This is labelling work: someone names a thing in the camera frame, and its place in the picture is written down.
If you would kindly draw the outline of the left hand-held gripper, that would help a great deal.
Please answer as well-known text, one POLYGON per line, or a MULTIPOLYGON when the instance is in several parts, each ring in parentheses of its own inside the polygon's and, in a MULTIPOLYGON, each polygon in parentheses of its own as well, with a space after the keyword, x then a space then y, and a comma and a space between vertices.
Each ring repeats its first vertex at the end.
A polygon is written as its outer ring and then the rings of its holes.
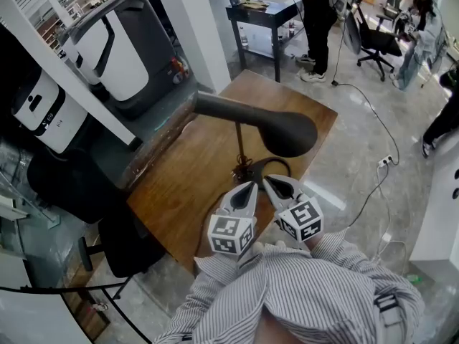
POLYGON ((207 237, 214 253, 242 255, 255 232, 258 185, 249 181, 228 191, 211 215, 207 237))

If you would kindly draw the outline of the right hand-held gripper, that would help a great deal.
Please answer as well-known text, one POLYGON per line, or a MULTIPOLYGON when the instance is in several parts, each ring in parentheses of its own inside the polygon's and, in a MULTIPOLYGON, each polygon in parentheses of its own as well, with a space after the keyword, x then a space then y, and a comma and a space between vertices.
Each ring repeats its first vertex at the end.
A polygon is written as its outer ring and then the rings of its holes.
POLYGON ((262 183, 275 208, 275 220, 283 231, 297 242, 305 242, 323 231, 321 207, 315 197, 302 191, 298 180, 271 174, 262 183))

